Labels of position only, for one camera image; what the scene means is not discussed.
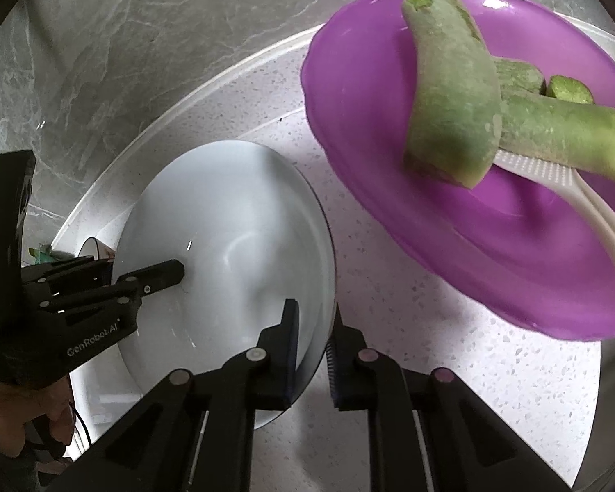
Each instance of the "white bowl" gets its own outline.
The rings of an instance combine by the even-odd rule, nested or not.
[[[323,356],[335,310],[335,251],[310,184],[283,156],[218,141],[175,159],[148,185],[118,242],[113,279],[178,259],[182,282],[143,299],[119,347],[143,392],[175,368],[201,373],[252,348],[300,309],[296,393]],[[256,427],[280,412],[258,411]]]

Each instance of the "white utensil handle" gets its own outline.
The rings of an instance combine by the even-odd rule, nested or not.
[[[590,200],[591,204],[599,211],[604,217],[604,220],[608,222],[610,228],[615,232],[615,211],[610,207],[602,198],[597,194],[594,189],[588,185],[585,180],[579,175],[577,171],[574,171],[574,178],[579,188],[583,191],[583,194]]]
[[[577,187],[572,189],[575,194],[570,194],[571,191],[566,190],[561,190],[558,192],[558,190],[556,190],[558,187],[551,188],[558,192],[562,198],[574,207],[574,209],[583,218],[585,218],[585,221],[587,221],[590,227],[595,231],[601,243],[604,245],[610,259],[613,261],[613,264],[615,264],[615,231],[611,227],[611,224],[604,218],[604,215],[602,215],[599,209],[595,207],[594,203],[586,197],[586,194],[581,187],[582,185],[578,184]],[[594,191],[592,192],[595,195],[595,200],[600,200],[604,206],[610,210],[610,213],[615,214],[615,211],[610,209],[610,207],[608,207],[608,205],[601,200],[601,197],[597,193]]]

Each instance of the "human hand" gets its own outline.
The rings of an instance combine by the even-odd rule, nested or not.
[[[75,429],[72,401],[68,377],[40,390],[0,383],[0,452],[18,457],[25,445],[25,424],[41,415],[50,419],[50,435],[69,445]]]

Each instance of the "bowl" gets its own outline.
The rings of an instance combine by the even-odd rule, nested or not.
[[[275,151],[244,141],[197,147],[141,194],[118,242],[114,281],[178,259],[179,285],[143,299],[119,343],[143,393],[175,368],[220,368],[299,305],[298,397],[323,356],[335,312],[335,251],[310,184]],[[258,411],[256,426],[280,412]]]
[[[402,1],[357,0],[312,40],[305,111],[333,170],[406,253],[509,322],[615,337],[615,268],[569,204],[498,167],[473,190],[403,168],[418,84]],[[615,62],[566,20],[527,0],[463,1],[492,54],[581,79],[615,107]],[[615,209],[615,184],[584,177]]]

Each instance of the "cut vegetable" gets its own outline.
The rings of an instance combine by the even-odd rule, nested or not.
[[[492,55],[461,0],[404,0],[417,46],[418,88],[405,164],[472,188],[501,136],[501,91]]]
[[[495,57],[494,65],[499,75],[501,89],[525,90],[533,94],[544,94],[546,81],[539,68],[526,61]]]
[[[503,91],[500,147],[615,181],[615,109]]]
[[[547,96],[574,103],[594,103],[590,89],[578,79],[553,76],[549,80]]]

